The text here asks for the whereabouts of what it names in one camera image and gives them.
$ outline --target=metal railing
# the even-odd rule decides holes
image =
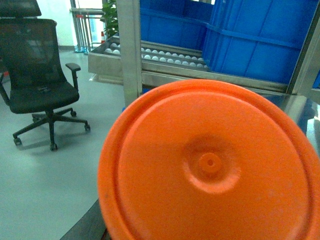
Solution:
[[[72,13],[74,30],[77,45],[75,52],[88,54],[94,48],[94,45],[100,45],[101,42],[93,41],[91,20],[100,20],[104,15],[102,9],[97,8],[70,8]]]

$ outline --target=black office chair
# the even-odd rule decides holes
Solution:
[[[66,64],[72,73],[72,86],[61,68],[56,22],[22,18],[40,15],[36,0],[0,0],[0,17],[15,17],[0,19],[0,56],[11,80],[9,98],[1,84],[3,75],[0,77],[0,94],[13,113],[37,113],[32,114],[32,124],[13,134],[14,143],[21,145],[18,135],[49,123],[50,149],[56,151],[55,121],[84,123],[86,131],[90,125],[86,120],[63,116],[70,112],[75,117],[77,113],[72,108],[54,113],[54,109],[79,99],[77,71],[81,68],[75,63]]]

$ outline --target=blue plastic crate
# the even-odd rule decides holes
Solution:
[[[202,50],[214,72],[288,84],[301,45],[207,25]]]
[[[202,56],[215,72],[288,84],[318,0],[216,0]]]
[[[182,16],[186,0],[140,0],[140,8]]]
[[[206,23],[141,8],[141,40],[201,50]]]
[[[318,72],[318,75],[316,76],[316,79],[314,81],[314,84],[312,86],[314,89],[320,88],[320,71]]]
[[[318,0],[216,0],[210,24],[302,45]]]
[[[213,8],[214,5],[209,3],[187,0],[184,3],[183,16],[209,23]]]

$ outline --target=potted plant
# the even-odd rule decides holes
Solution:
[[[102,11],[104,15],[101,17],[101,21],[106,25],[104,32],[108,39],[119,31],[117,1],[108,0],[102,5]]]

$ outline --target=gray floor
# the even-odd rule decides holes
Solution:
[[[123,87],[91,82],[88,57],[60,53],[65,63],[81,66],[80,100],[71,105],[82,123],[56,122],[57,152],[49,149],[49,126],[21,135],[16,147],[12,133],[32,123],[30,114],[13,114],[0,98],[0,240],[58,240],[97,200],[97,166],[104,139],[124,107]],[[4,84],[6,90],[10,83]]]

